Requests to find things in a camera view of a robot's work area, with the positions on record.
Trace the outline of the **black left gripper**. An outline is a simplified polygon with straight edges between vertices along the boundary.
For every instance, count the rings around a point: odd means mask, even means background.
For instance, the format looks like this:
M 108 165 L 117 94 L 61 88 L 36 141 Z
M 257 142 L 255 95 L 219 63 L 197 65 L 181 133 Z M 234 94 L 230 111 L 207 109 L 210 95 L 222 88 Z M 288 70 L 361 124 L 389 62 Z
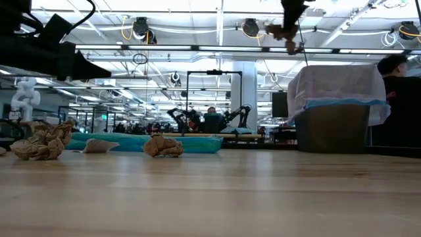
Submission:
M 75 45 L 69 42 L 51 49 L 29 39 L 0 39 L 0 65 L 53 75 L 59 80 L 112 76 L 110 71 L 87 61 L 80 51 L 75 54 Z

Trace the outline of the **white paper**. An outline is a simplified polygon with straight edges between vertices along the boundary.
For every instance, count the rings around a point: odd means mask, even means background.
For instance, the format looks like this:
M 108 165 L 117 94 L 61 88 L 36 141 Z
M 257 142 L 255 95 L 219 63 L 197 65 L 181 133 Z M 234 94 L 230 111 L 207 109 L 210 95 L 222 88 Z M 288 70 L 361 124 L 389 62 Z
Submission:
M 107 153 L 112 148 L 118 147 L 120 144 L 117 142 L 109 142 L 98 139 L 88 139 L 86 146 L 83 149 L 84 153 Z

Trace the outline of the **pink bag with blue drawstring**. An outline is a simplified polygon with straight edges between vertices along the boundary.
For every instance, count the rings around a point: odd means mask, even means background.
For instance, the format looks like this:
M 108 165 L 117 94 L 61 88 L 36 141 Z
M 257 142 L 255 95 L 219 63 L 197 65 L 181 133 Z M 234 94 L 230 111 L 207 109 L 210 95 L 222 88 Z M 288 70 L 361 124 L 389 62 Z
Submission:
M 303 111 L 328 105 L 367 105 L 368 124 L 383 124 L 391 114 L 382 75 L 375 65 L 310 65 L 287 86 L 288 123 Z

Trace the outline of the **teal trash bag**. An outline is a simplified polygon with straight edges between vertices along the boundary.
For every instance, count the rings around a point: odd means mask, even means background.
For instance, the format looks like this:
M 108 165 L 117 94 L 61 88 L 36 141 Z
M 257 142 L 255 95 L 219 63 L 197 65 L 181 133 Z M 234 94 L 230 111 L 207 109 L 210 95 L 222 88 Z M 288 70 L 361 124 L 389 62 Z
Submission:
M 142 152 L 144 143 L 151 137 L 148 135 L 133 135 L 122 133 L 73 133 L 70 142 L 65 146 L 69 150 L 83 150 L 89 139 L 105 140 L 116 142 L 118 147 L 112 151 Z M 219 137 L 171 137 L 182 143 L 185 153 L 216 153 L 220 150 L 223 138 Z

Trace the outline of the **long ceiling light strip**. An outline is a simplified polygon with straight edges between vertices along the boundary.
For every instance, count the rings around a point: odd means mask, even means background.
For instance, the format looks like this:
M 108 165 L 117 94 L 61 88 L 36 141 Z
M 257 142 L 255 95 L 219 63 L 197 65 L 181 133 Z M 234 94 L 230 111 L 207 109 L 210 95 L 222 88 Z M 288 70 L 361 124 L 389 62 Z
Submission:
M 223 52 L 263 52 L 286 53 L 284 47 L 241 47 L 241 46 L 200 46 L 200 45 L 77 45 L 79 50 L 142 50 L 142 51 L 223 51 Z M 407 49 L 338 49 L 305 48 L 306 53 L 314 54 L 402 54 Z

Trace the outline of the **white pillar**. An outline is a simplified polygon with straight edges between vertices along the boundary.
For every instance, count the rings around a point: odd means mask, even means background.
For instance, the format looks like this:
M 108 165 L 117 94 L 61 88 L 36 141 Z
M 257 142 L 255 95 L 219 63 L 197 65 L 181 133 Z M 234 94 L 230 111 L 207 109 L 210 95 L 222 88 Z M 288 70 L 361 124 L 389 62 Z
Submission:
M 233 61 L 231 71 L 241 71 L 231 75 L 231 111 L 242 105 L 251 106 L 247 117 L 247 126 L 251 130 L 257 129 L 257 70 L 252 61 Z

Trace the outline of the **black monitor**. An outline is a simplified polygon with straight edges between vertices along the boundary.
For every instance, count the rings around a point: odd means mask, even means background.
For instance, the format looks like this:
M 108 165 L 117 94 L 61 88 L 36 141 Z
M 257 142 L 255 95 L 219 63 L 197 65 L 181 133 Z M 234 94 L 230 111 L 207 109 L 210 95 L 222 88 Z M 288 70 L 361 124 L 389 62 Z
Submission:
M 272 116 L 276 118 L 287 118 L 289 116 L 286 92 L 272 93 Z

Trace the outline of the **wooden background table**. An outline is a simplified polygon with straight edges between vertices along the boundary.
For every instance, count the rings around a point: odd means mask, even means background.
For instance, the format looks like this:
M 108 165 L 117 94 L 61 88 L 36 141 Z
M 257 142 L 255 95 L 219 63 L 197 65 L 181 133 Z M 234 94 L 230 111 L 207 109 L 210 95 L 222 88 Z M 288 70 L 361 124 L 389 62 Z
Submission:
M 204 133 L 162 133 L 167 137 L 220 137 L 220 138 L 239 138 L 239 139 L 260 139 L 261 134 L 204 134 Z

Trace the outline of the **black robot station frame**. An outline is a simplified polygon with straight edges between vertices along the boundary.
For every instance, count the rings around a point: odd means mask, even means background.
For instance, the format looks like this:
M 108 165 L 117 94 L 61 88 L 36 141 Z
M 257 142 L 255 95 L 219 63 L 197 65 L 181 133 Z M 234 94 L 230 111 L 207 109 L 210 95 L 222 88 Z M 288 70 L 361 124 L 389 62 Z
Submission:
M 187 71 L 187 92 L 189 92 L 189 75 L 190 74 L 208 74 L 208 75 L 223 75 L 223 74 L 238 74 L 240 76 L 240 88 L 242 88 L 243 82 L 243 73 L 242 71 L 222 71 L 222 70 L 207 70 L 207 71 Z M 242 89 L 240 89 L 239 95 L 240 101 L 242 101 Z M 224 113 L 223 115 L 219 113 L 210 114 L 210 122 L 202 122 L 200 126 L 200 131 L 204 133 L 219 133 L 223 129 L 227 128 L 227 124 L 234 120 L 237 116 L 240 116 L 238 128 L 247 127 L 247 118 L 249 111 L 251 109 L 246 106 L 241 106 L 237 110 L 231 113 Z

